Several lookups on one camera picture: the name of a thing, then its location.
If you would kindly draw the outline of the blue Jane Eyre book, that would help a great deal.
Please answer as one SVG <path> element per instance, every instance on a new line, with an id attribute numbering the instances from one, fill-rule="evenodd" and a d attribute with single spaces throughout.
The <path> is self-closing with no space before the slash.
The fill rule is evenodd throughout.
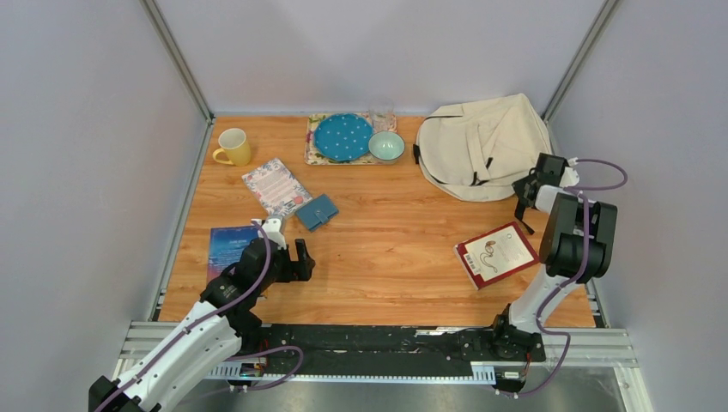
<path id="1" fill-rule="evenodd" d="M 218 277 L 230 264 L 238 262 L 243 250 L 257 237 L 258 230 L 254 226 L 211 228 L 207 282 Z"/>

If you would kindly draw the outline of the beige canvas backpack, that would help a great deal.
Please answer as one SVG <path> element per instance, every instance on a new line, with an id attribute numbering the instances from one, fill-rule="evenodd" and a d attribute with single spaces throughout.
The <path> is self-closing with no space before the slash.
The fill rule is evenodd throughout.
<path id="1" fill-rule="evenodd" d="M 424 178 L 465 202 L 514 194 L 540 154 L 554 153 L 547 126 L 525 94 L 439 107 L 416 135 L 413 154 Z"/>

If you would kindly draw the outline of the blue leather wallet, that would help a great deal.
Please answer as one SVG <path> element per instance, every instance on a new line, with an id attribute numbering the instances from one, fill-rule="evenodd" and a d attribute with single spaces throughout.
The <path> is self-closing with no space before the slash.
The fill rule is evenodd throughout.
<path id="1" fill-rule="evenodd" d="M 326 225 L 338 213 L 337 206 L 325 194 L 314 198 L 295 211 L 295 215 L 309 232 L 314 232 Z"/>

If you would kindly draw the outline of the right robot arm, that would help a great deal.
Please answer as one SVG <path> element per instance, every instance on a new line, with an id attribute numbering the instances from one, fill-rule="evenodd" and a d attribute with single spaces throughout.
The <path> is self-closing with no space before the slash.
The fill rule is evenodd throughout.
<path id="1" fill-rule="evenodd" d="M 539 271 L 526 291 L 494 319 L 488 348 L 499 361 L 543 361 L 538 347 L 545 320 L 579 285 L 608 270 L 618 208 L 593 202 L 578 186 L 580 160 L 541 153 L 536 165 L 512 184 L 518 222 L 527 209 L 549 216 L 539 246 Z"/>

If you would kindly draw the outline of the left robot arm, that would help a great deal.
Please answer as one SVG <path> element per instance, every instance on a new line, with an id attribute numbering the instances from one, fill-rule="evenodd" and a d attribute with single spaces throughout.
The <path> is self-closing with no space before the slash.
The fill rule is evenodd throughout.
<path id="1" fill-rule="evenodd" d="M 88 392 L 91 411 L 168 411 L 214 367 L 262 345 L 258 297 L 277 282 L 307 282 L 314 259 L 295 242 L 297 259 L 269 239 L 253 239 L 238 261 L 212 279 L 175 329 L 116 379 L 98 378 Z"/>

